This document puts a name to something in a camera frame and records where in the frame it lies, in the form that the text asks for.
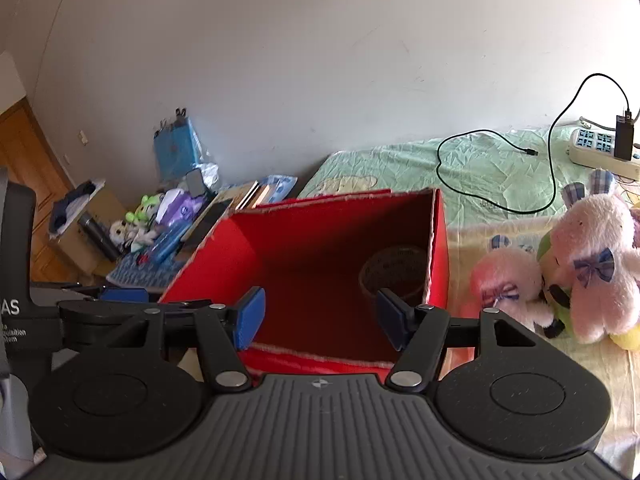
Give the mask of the brown cardboard box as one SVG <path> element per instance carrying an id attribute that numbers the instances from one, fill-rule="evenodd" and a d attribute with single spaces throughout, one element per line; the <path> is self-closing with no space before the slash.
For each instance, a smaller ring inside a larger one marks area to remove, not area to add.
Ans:
<path id="1" fill-rule="evenodd" d="M 124 221 L 126 209 L 115 196 L 105 180 L 93 180 L 91 194 L 78 196 L 62 209 L 65 222 L 56 226 L 49 238 L 53 246 L 72 262 L 85 276 L 91 276 L 105 266 L 106 272 L 114 266 L 98 245 L 90 240 L 79 218 L 85 212 L 93 218 L 106 237 L 116 221 Z"/>

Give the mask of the blue checkered cloth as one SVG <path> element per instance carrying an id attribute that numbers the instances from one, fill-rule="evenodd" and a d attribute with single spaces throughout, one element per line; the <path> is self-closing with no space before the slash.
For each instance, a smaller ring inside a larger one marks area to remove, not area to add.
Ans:
<path id="1" fill-rule="evenodd" d="M 288 197 L 288 194 L 290 194 L 296 185 L 297 178 L 282 176 L 282 174 L 270 174 L 270 176 L 264 177 L 258 182 L 273 184 L 276 187 L 267 203 L 274 204 L 282 202 L 282 200 Z M 211 200 L 198 212 L 193 222 L 213 201 L 214 200 Z M 171 255 L 158 266 L 144 262 L 144 255 L 149 249 L 140 250 L 140 252 L 125 256 L 120 260 L 120 263 L 107 274 L 107 283 L 121 288 L 144 288 L 147 292 L 160 294 L 168 287 L 196 249 L 182 250 L 180 246 L 181 240 Z"/>

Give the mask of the small pink plush bunny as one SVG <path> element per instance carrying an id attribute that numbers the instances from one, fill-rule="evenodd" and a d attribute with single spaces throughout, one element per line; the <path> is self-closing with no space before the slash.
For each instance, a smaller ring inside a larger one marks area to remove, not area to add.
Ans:
<path id="1" fill-rule="evenodd" d="M 495 235 L 489 250 L 474 266 L 462 318 L 476 318 L 484 309 L 497 309 L 534 332 L 550 327 L 554 310 L 541 298 L 544 278 L 530 246 L 512 244 Z"/>

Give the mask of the black thermos bottle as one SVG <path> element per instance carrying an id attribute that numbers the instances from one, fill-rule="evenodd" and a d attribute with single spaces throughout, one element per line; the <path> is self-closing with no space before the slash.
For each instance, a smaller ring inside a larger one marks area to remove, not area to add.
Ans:
<path id="1" fill-rule="evenodd" d="M 111 241 L 111 237 L 101 228 L 98 222 L 88 212 L 83 212 L 77 223 L 92 241 L 92 244 L 99 249 L 107 260 L 116 262 L 120 258 L 120 251 Z"/>

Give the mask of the blue pencil case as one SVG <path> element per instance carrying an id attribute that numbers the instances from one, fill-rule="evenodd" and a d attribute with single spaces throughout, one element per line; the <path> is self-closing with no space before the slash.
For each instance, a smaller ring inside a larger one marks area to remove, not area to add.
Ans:
<path id="1" fill-rule="evenodd" d="M 166 231 L 157 237 L 154 245 L 145 253 L 145 263 L 158 266 L 166 260 L 178 246 L 181 237 L 190 229 L 191 222 L 186 220 L 176 221 Z"/>

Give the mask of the red cardboard box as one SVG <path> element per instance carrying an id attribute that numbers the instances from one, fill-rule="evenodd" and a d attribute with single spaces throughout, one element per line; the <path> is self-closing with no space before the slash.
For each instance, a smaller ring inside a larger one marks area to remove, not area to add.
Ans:
<path id="1" fill-rule="evenodd" d="M 261 287 L 266 314 L 240 354 L 250 374 L 385 378 L 398 353 L 359 273 L 371 256 L 392 246 L 426 251 L 421 302 L 446 307 L 447 232 L 437 188 L 287 200 L 225 214 L 160 300 L 232 306 L 251 287 Z"/>

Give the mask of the white plush toy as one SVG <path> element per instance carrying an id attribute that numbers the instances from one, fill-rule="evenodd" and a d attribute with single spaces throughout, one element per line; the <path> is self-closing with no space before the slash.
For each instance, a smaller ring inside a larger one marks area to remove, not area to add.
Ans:
<path id="1" fill-rule="evenodd" d="M 148 230 L 145 226 L 137 226 L 125 220 L 115 221 L 110 227 L 111 242 L 124 254 L 125 252 L 140 252 L 151 247 L 157 232 Z"/>

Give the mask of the purple tissue pack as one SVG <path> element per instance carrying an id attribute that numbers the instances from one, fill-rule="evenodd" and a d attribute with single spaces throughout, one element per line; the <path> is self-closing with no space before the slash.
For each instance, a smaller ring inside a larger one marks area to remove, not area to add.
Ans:
<path id="1" fill-rule="evenodd" d="M 158 206 L 155 222 L 165 228 L 170 228 L 177 222 L 191 222 L 201 210 L 205 198 L 193 197 L 182 188 L 172 188 L 167 191 Z"/>

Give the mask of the stack of books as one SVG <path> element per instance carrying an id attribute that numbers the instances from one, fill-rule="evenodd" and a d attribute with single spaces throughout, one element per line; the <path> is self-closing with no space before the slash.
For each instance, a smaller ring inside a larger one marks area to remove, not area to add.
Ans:
<path id="1" fill-rule="evenodd" d="M 268 203 L 275 189 L 273 184 L 250 181 L 220 191 L 214 198 L 214 203 L 225 203 L 231 211 L 253 209 Z"/>

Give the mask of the green frog plush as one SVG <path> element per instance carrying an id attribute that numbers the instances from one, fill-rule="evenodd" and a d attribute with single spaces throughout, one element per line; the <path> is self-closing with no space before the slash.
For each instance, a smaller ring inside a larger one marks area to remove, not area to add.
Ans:
<path id="1" fill-rule="evenodd" d="M 157 211 L 160 209 L 160 203 L 164 199 L 163 193 L 155 195 L 143 195 L 140 205 L 135 211 L 128 211 L 125 214 L 125 220 L 135 226 L 144 226 L 147 228 L 155 220 Z"/>

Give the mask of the wooden door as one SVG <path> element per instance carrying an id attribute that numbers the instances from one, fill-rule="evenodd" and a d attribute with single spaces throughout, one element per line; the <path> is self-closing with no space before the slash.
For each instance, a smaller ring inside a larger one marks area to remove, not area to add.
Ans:
<path id="1" fill-rule="evenodd" d="M 50 243 L 49 221 L 53 205 L 72 188 L 70 179 L 53 155 L 26 98 L 1 114 L 1 165 L 11 181 L 36 193 L 30 278 L 35 282 L 76 282 L 76 266 Z"/>

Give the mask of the blue plastic bag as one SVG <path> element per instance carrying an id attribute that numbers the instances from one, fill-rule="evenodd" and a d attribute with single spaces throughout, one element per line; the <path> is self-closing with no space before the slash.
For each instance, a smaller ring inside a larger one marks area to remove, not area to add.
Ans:
<path id="1" fill-rule="evenodd" d="M 185 107 L 175 110 L 175 118 L 164 120 L 154 132 L 153 148 L 160 182 L 182 179 L 190 171 L 201 171 L 204 183 L 213 188 L 219 183 L 219 168 L 202 143 Z"/>

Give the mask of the large pink plush bunny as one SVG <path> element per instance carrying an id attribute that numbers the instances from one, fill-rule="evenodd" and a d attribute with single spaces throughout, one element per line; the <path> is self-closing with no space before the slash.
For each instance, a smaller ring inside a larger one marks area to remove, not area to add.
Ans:
<path id="1" fill-rule="evenodd" d="M 565 214 L 550 232 L 552 283 L 570 289 L 570 328 L 582 344 L 628 333 L 639 322 L 639 248 L 634 218 L 614 194 L 612 172 L 562 189 Z"/>

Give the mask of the white power strip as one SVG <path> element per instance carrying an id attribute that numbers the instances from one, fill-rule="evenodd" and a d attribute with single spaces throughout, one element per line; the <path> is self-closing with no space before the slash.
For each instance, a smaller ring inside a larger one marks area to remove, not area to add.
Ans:
<path id="1" fill-rule="evenodd" d="M 631 159 L 614 156 L 615 136 L 604 131 L 575 128 L 568 141 L 568 156 L 579 166 L 602 168 L 616 176 L 639 180 L 639 144 L 631 149 Z"/>

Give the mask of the black charger adapter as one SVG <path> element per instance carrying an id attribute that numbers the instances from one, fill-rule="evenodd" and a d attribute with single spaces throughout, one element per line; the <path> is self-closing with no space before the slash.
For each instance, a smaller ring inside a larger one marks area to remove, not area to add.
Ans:
<path id="1" fill-rule="evenodd" d="M 634 120 L 631 111 L 616 116 L 614 157 L 630 162 L 634 150 Z"/>

